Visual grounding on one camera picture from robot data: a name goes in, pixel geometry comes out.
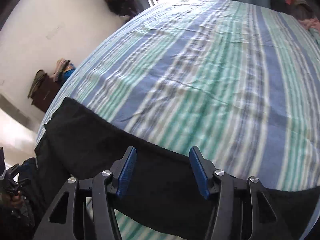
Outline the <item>person left hand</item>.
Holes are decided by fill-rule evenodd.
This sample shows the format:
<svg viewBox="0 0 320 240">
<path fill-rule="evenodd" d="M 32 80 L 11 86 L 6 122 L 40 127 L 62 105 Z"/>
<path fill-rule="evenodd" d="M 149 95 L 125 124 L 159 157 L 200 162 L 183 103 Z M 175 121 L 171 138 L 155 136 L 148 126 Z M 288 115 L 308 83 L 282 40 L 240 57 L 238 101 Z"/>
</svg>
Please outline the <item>person left hand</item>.
<svg viewBox="0 0 320 240">
<path fill-rule="evenodd" d="M 19 209 L 24 202 L 21 191 L 18 191 L 16 195 L 10 196 L 4 192 L 1 192 L 1 205 L 10 209 Z"/>
</svg>

